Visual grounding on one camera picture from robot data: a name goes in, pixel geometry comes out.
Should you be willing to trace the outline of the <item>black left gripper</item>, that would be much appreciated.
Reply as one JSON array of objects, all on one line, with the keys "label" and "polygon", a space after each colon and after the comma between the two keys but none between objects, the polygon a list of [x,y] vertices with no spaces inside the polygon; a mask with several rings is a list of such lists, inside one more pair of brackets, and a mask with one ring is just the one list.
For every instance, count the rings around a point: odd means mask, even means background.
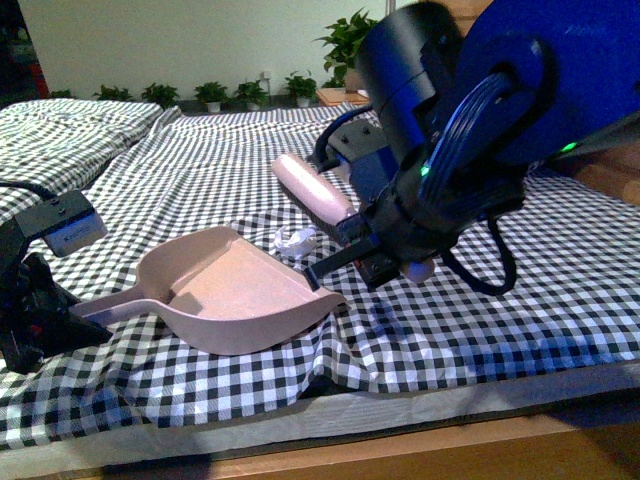
[{"label": "black left gripper", "polygon": [[29,374],[65,352],[98,346],[111,332],[73,313],[79,300],[58,285],[34,235],[13,219],[1,226],[1,353],[7,368]]}]

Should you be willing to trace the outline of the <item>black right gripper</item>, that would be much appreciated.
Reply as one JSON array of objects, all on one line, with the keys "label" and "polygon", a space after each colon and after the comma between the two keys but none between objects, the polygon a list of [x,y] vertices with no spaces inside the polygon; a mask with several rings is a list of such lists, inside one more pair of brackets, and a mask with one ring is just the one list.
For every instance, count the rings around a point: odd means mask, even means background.
[{"label": "black right gripper", "polygon": [[423,283],[436,270],[433,251],[415,256],[407,245],[407,225],[398,209],[363,203],[335,225],[335,237],[344,247],[341,251],[304,269],[303,275],[312,291],[320,288],[320,280],[331,272],[353,263],[369,290],[403,276],[413,283]]}]

